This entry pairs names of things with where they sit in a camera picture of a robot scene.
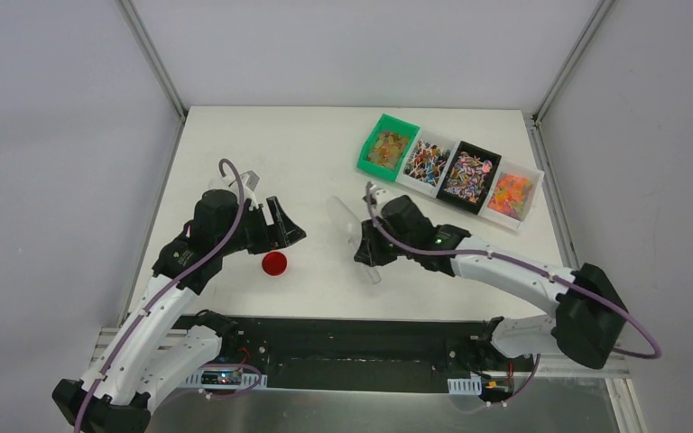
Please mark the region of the clear plastic scoop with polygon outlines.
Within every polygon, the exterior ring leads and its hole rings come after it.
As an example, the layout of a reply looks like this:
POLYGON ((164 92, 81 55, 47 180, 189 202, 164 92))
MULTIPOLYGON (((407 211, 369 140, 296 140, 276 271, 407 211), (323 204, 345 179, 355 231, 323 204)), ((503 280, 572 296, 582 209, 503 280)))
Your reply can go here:
POLYGON ((349 246, 348 258, 350 262, 365 276, 364 281, 376 285, 382 281, 379 271, 363 263, 356 262, 354 256, 362 238, 361 221, 356 214, 337 196, 330 196, 326 201, 328 217, 338 232, 349 246))

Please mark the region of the clear plastic jar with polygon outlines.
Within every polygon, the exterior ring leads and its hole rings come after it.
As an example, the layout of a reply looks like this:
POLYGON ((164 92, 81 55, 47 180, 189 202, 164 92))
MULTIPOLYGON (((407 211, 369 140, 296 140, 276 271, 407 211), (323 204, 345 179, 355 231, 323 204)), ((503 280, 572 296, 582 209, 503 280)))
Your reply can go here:
POLYGON ((254 190, 259 182, 259 176, 252 170, 243 172, 239 179, 229 171, 227 174, 221 173, 214 176, 208 184, 208 189, 225 189, 233 192, 238 198, 243 193, 245 198, 255 198, 254 190))

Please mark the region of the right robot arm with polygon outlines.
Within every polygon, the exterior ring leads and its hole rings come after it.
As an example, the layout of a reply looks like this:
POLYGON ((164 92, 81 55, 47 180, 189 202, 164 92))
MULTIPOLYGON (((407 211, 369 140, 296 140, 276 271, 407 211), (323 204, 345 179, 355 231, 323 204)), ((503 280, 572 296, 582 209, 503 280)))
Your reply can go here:
POLYGON ((585 263, 573 270, 512 255, 466 229, 433 224, 407 195, 378 189, 364 201, 369 217, 361 224, 356 262, 380 267, 404 256, 427 271, 480 281, 541 311, 488 321, 476 345, 483 367, 496 370, 532 354, 562 354, 595 370, 605 366, 627 308, 601 268, 585 263))

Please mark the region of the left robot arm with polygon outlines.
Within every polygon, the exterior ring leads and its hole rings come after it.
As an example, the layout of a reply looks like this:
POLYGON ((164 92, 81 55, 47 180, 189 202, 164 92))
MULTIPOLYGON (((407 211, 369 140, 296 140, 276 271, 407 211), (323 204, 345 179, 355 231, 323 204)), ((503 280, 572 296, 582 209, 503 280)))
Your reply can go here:
POLYGON ((281 250, 306 233, 277 197, 259 205, 244 193, 205 192, 191 220, 159 253, 135 311, 104 353, 77 380, 62 379, 52 398, 77 432, 143 432, 163 398, 200 366, 238 356, 238 324, 199 312, 181 341, 157 355, 185 309, 218 275, 226 256, 281 250))

